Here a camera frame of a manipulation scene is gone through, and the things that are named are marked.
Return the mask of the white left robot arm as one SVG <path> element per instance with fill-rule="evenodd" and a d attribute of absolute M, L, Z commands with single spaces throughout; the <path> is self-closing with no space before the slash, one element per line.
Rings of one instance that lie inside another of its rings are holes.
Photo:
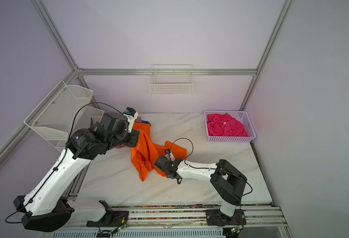
<path fill-rule="evenodd" d="M 120 226 L 127 212 L 115 212 L 104 201 L 79 205 L 63 196 L 79 173 L 98 155 L 125 145 L 137 146 L 139 131 L 133 129 L 138 113 L 127 108 L 123 114 L 105 114 L 99 123 L 77 130 L 67 141 L 60 157 L 43 180 L 27 195 L 14 199 L 17 212 L 23 213 L 26 230 L 53 232 L 68 222 L 88 226 Z"/>

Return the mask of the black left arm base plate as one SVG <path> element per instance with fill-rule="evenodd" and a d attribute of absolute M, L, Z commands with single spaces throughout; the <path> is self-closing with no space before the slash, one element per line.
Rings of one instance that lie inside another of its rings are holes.
<path fill-rule="evenodd" d="M 128 221 L 128 211 L 107 212 L 100 221 L 87 221 L 86 227 L 105 228 L 105 227 L 121 227 Z"/>

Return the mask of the orange t-shirt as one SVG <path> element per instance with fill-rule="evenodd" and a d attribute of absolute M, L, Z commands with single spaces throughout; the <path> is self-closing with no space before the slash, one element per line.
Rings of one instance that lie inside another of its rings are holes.
<path fill-rule="evenodd" d="M 167 177 L 164 172 L 159 170 L 154 163 L 160 156 L 165 156 L 165 151 L 170 149 L 174 158 L 185 159 L 187 150 L 173 145 L 172 142 L 166 141 L 164 146 L 155 144 L 150 137 L 151 126 L 144 123 L 135 123 L 133 128 L 139 131 L 138 143 L 135 148 L 131 148 L 131 163 L 137 170 L 139 178 L 145 181 L 151 171 L 157 172 L 162 177 Z"/>

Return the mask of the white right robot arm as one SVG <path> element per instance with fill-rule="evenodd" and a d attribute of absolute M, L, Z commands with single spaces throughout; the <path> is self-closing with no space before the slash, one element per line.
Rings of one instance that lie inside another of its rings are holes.
<path fill-rule="evenodd" d="M 217 163 L 201 164 L 184 159 L 170 160 L 160 156 L 154 163 L 167 178 L 175 179 L 181 184 L 184 179 L 196 179 L 209 182 L 222 198 L 219 214 L 221 217 L 232 220 L 236 215 L 237 207 L 242 203 L 242 197 L 248 179 L 236 167 L 226 160 Z"/>

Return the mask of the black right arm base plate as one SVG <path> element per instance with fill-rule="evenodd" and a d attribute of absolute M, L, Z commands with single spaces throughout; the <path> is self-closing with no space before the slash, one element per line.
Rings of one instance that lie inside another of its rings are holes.
<path fill-rule="evenodd" d="M 223 214 L 220 210 L 217 209 L 206 210 L 205 216 L 208 226 L 244 226 L 247 224 L 246 216 L 242 209 L 236 209 L 232 217 Z"/>

